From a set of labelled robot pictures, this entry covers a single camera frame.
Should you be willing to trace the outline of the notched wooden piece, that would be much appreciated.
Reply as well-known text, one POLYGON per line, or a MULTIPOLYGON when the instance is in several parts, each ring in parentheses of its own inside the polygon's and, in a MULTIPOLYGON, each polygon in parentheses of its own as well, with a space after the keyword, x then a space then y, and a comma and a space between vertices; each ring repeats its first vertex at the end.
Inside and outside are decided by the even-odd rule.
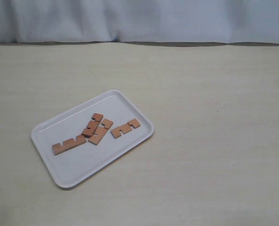
POLYGON ((82 135, 84 137, 92 137, 94 132, 96 131, 97 127, 99 126, 100 121, 103 119, 104 115, 99 113, 94 113, 92 115, 91 120, 87 124, 86 128, 82 131, 82 135))
POLYGON ((122 134, 126 134, 132 131, 132 129, 136 129, 140 126, 141 124, 137 119, 132 119, 127 123, 112 129, 111 134, 113 135, 114 138, 119 138, 122 136, 122 134))
POLYGON ((86 138, 83 135, 78 135, 75 139, 70 138, 65 140, 62 145, 60 143, 52 145, 52 150, 54 155, 59 155, 84 143, 86 143, 86 138))
POLYGON ((88 139, 88 141, 92 144, 98 145, 112 125, 113 121, 109 119, 104 119, 101 122, 101 126, 97 127, 97 129, 95 130, 93 135, 88 139))

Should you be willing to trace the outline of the white plastic tray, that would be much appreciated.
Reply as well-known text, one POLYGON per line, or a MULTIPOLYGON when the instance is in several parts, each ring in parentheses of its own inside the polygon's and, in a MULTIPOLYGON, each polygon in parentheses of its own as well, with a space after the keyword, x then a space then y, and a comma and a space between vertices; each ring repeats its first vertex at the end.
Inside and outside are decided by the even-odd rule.
POLYGON ((38 124, 31 132, 31 139, 54 183, 60 188, 70 189, 148 139, 153 133, 153 123, 122 92, 109 90, 38 124), (70 138, 76 139, 95 113, 113 121, 113 129, 132 119, 137 119, 140 126, 119 138, 114 138, 111 132, 107 132, 97 145, 87 141, 55 155, 52 145, 62 144, 70 138))

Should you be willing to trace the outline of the white cloth backdrop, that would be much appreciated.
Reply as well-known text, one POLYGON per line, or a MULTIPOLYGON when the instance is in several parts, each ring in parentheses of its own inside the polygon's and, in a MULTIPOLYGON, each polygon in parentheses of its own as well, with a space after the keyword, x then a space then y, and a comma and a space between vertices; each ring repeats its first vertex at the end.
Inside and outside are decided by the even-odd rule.
POLYGON ((279 44, 279 0, 0 0, 0 42, 279 44))

